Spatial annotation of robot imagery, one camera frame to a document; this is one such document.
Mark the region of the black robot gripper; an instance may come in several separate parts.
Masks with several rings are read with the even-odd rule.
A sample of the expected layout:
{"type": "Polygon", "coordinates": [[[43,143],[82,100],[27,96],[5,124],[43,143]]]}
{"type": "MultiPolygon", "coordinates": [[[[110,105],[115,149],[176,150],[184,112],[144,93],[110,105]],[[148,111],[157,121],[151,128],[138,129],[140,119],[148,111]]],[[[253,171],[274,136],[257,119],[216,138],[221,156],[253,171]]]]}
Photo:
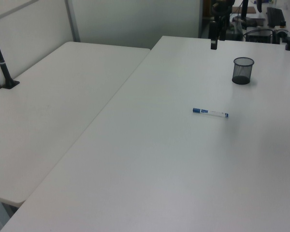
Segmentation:
{"type": "MultiPolygon", "coordinates": [[[[232,13],[233,0],[212,0],[211,1],[211,14],[214,18],[219,18],[219,39],[224,41],[226,38],[227,18],[232,13]]],[[[217,23],[216,21],[210,22],[209,25],[209,39],[211,41],[211,49],[217,50],[217,23]]]]}

